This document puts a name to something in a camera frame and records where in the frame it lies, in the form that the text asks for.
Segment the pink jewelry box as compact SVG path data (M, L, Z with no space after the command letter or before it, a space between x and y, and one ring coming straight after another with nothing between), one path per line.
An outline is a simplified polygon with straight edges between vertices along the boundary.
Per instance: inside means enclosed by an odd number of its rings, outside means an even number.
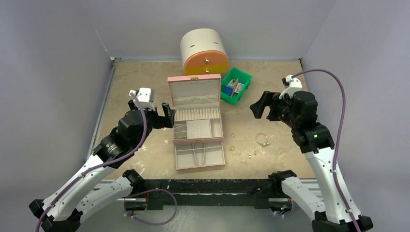
M220 74L167 78L175 111L176 169L225 165L220 113Z

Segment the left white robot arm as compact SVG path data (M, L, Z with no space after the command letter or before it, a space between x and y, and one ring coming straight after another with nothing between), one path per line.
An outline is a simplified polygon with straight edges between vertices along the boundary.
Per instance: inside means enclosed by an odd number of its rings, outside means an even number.
M156 183L148 183L135 170L123 175L104 188L97 185L119 168L140 149L153 129L171 128L175 112L162 104L164 115L149 102L130 100L129 111L118 125L94 148L79 171L59 190L46 199L29 204L37 217L36 231L74 232L91 215L123 197L148 200L162 193Z

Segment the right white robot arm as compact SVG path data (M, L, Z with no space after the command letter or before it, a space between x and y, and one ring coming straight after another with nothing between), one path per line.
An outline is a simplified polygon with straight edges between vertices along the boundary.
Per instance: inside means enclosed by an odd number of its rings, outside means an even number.
M294 142L309 162L322 198L304 187L290 170L270 175L275 181L272 192L288 195L311 219L315 232L367 232L374 227L372 219L362 215L353 202L335 161L336 147L328 128L317 121L315 96L297 91L293 96L265 91L249 108L261 118L266 107L269 121L281 121L291 128Z

